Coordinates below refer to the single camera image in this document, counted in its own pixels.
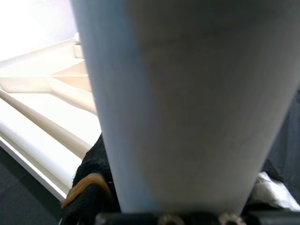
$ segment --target dark floor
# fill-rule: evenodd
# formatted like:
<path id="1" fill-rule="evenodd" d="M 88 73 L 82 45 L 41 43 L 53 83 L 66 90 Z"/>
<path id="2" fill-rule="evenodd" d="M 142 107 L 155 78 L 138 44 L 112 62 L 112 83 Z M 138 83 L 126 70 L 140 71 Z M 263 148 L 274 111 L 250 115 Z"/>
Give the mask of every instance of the dark floor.
<path id="1" fill-rule="evenodd" d="M 0 224 L 57 225 L 59 201 L 0 148 Z"/>

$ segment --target white cylindrical pole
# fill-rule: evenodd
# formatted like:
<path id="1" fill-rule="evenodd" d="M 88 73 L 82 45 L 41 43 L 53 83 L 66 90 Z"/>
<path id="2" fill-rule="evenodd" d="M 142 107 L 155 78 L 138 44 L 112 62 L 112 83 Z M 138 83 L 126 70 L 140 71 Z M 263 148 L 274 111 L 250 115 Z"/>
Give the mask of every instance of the white cylindrical pole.
<path id="1" fill-rule="evenodd" d="M 73 5 L 122 211 L 239 213 L 299 82 L 300 2 Z"/>

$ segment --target white wall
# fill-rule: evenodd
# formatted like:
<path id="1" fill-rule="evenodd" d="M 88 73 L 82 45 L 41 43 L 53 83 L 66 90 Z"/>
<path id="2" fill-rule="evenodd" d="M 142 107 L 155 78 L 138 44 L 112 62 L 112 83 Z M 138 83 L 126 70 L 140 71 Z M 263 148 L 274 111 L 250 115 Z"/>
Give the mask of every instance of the white wall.
<path id="1" fill-rule="evenodd" d="M 72 38 L 70 0 L 0 1 L 0 61 Z"/>

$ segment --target orange strap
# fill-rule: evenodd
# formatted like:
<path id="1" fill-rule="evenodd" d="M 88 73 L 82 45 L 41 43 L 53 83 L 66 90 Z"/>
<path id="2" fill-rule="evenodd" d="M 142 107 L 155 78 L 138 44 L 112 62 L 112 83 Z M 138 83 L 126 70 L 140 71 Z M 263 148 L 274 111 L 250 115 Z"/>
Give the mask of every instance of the orange strap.
<path id="1" fill-rule="evenodd" d="M 74 201 L 74 199 L 79 194 L 81 194 L 85 190 L 85 188 L 90 184 L 98 184 L 101 190 L 113 202 L 113 195 L 103 176 L 99 173 L 90 173 L 86 177 L 82 178 L 74 187 L 70 189 L 65 201 L 61 204 L 61 209 L 64 209 L 67 205 Z"/>

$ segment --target white tapered leg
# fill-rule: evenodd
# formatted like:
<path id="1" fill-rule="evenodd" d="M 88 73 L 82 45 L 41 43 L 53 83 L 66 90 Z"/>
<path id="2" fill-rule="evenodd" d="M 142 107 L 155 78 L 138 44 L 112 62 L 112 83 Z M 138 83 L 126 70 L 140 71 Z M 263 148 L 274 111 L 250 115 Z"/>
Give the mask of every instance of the white tapered leg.
<path id="1" fill-rule="evenodd" d="M 73 0 L 123 212 L 239 213 L 300 78 L 300 2 Z"/>

